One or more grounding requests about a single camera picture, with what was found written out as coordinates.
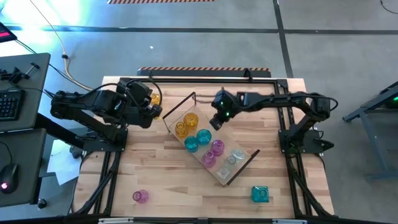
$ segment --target desk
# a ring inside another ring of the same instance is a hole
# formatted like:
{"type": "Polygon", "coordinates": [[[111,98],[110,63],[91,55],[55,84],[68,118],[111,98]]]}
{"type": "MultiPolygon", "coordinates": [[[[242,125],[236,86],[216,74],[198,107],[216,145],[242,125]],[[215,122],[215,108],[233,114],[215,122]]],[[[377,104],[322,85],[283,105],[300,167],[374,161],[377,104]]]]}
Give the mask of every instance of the desk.
{"type": "MultiPolygon", "coordinates": [[[[45,129],[16,131],[0,135],[0,141],[11,150],[13,163],[19,166],[18,188],[12,194],[0,192],[0,207],[36,203],[39,192],[36,186],[41,184],[38,176],[45,141],[45,129]]],[[[9,163],[9,155],[4,146],[0,146],[0,169],[9,163]]]]}
{"type": "MultiPolygon", "coordinates": [[[[47,75],[47,69],[50,62],[49,53],[1,57],[0,68],[11,73],[14,67],[17,67],[21,70],[21,72],[26,72],[31,67],[31,62],[36,63],[40,68],[33,69],[32,72],[29,73],[30,78],[28,80],[21,79],[18,82],[18,85],[21,88],[26,87],[43,90],[44,80],[47,75]]],[[[11,87],[12,85],[8,83],[7,80],[0,81],[0,90],[7,90],[11,87]]],[[[0,132],[15,131],[34,127],[42,93],[38,90],[24,90],[26,91],[26,95],[19,119],[17,121],[2,121],[0,125],[0,132]]]]}
{"type": "MultiPolygon", "coordinates": [[[[62,139],[66,143],[83,148],[83,143],[76,140],[76,134],[54,123],[51,119],[38,113],[40,99],[44,87],[45,77],[50,62],[50,54],[29,54],[17,55],[10,57],[0,57],[0,68],[8,72],[12,72],[14,67],[19,68],[22,72],[26,72],[30,67],[30,63],[36,63],[40,68],[33,69],[29,74],[28,80],[22,79],[18,82],[18,86],[26,91],[25,99],[21,108],[21,113],[17,121],[2,121],[0,123],[0,132],[17,131],[30,128],[45,128],[52,136],[62,139]]],[[[12,87],[8,81],[0,81],[0,90],[7,90],[12,87]]]]}
{"type": "MultiPolygon", "coordinates": [[[[103,83],[117,83],[120,77],[104,77],[103,83]]],[[[288,79],[291,92],[305,91],[303,79],[288,79]]],[[[146,83],[154,92],[153,85],[146,83]]],[[[162,89],[163,114],[170,111],[191,92],[214,95],[221,86],[231,93],[274,92],[266,84],[159,83],[162,89]]],[[[197,104],[208,117],[215,113],[210,104],[197,104]]],[[[295,120],[303,113],[294,108],[295,120]]],[[[248,153],[260,153],[232,182],[222,187],[171,134],[162,120],[154,120],[149,129],[129,127],[126,150],[122,153],[111,215],[131,217],[211,217],[211,218],[293,218],[292,199],[285,157],[280,153],[277,132],[280,129],[276,109],[241,113],[224,124],[235,141],[248,153]],[[251,187],[269,187],[270,202],[251,201],[251,187]],[[146,204],[132,200],[132,194],[145,189],[150,194],[146,204]]],[[[98,185],[104,153],[94,152],[81,168],[75,192],[75,208],[86,202],[98,185]]],[[[303,155],[307,184],[324,208],[333,213],[325,171],[319,158],[303,155]]],[[[108,196],[103,195],[103,205],[108,196]]],[[[300,208],[304,210],[299,192],[300,208]]]]}

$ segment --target yellow and black stripe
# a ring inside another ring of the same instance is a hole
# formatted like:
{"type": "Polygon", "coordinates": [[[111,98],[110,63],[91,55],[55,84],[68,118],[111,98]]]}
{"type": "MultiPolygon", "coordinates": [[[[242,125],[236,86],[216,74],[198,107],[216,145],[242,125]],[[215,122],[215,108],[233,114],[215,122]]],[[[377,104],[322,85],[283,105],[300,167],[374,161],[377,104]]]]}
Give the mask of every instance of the yellow and black stripe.
{"type": "Polygon", "coordinates": [[[108,0],[108,4],[213,2],[215,0],[108,0]]]}
{"type": "Polygon", "coordinates": [[[242,77],[245,69],[249,69],[253,77],[271,77],[268,68],[243,67],[141,67],[137,76],[242,77]]]}
{"type": "MultiPolygon", "coordinates": [[[[178,71],[243,71],[243,67],[141,67],[138,70],[178,70],[178,71]]],[[[266,71],[268,68],[248,68],[250,71],[266,71]]]]}

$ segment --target red light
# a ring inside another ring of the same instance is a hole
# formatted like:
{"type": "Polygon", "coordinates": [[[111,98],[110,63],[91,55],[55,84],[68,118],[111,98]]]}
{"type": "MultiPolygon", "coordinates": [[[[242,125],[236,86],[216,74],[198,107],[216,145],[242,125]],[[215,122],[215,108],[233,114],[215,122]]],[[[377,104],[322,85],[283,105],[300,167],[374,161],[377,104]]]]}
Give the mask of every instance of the red light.
{"type": "Polygon", "coordinates": [[[7,37],[7,36],[9,36],[9,35],[10,35],[10,34],[7,33],[7,32],[0,33],[0,37],[7,37]]]}

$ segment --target yellow glass cup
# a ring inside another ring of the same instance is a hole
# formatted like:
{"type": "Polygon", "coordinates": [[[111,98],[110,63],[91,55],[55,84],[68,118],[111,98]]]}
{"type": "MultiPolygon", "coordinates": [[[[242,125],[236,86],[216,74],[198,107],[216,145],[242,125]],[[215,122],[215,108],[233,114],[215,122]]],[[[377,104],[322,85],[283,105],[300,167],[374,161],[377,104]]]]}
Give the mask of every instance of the yellow glass cup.
{"type": "Polygon", "coordinates": [[[195,129],[198,126],[199,117],[194,113],[187,113],[184,116],[184,123],[188,126],[189,129],[195,129]]]}
{"type": "Polygon", "coordinates": [[[180,138],[184,138],[188,135],[188,127],[183,122],[178,122],[175,125],[175,132],[180,138]]]}
{"type": "Polygon", "coordinates": [[[152,101],[150,102],[151,105],[159,105],[160,103],[160,96],[159,94],[153,93],[150,95],[150,97],[152,98],[152,101]]]}

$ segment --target butcher block tabletop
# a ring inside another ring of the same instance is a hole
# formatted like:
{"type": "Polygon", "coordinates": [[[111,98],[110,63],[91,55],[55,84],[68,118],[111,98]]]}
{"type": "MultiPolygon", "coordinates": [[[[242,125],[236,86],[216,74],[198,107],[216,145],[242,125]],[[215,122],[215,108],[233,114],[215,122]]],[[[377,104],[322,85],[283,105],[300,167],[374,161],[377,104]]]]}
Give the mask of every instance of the butcher block tabletop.
{"type": "MultiPolygon", "coordinates": [[[[120,77],[104,77],[103,84],[117,83],[120,77]]],[[[287,79],[289,91],[305,91],[301,78],[287,79]]],[[[274,92],[270,84],[220,84],[220,83],[158,83],[163,93],[162,116],[195,91],[200,101],[215,95],[224,87],[235,94],[237,91],[255,91],[263,95],[274,92]]],[[[146,83],[154,93],[156,87],[146,83]]],[[[193,105],[187,101],[166,120],[178,118],[178,113],[193,105]]],[[[197,107],[212,118],[216,110],[209,103],[197,103],[197,107]]],[[[296,122],[304,114],[293,108],[296,122]]],[[[257,149],[260,153],[226,187],[223,187],[178,141],[167,131],[161,119],[142,129],[129,126],[126,150],[121,154],[116,189],[114,192],[113,217],[208,217],[208,218],[293,218],[286,161],[280,153],[277,109],[268,108],[254,113],[240,113],[222,127],[249,154],[257,149]],[[269,203],[251,200],[253,186],[268,186],[269,203]],[[132,199],[137,190],[146,190],[149,200],[138,204],[132,199]]],[[[326,211],[333,213],[328,183],[321,160],[304,154],[303,164],[308,188],[326,211]]],[[[75,191],[73,207],[78,210],[89,199],[98,185],[103,152],[94,152],[81,167],[75,191]]],[[[301,191],[298,190],[300,208],[304,212],[301,191]]],[[[108,197],[104,190],[101,211],[108,197]]]]}

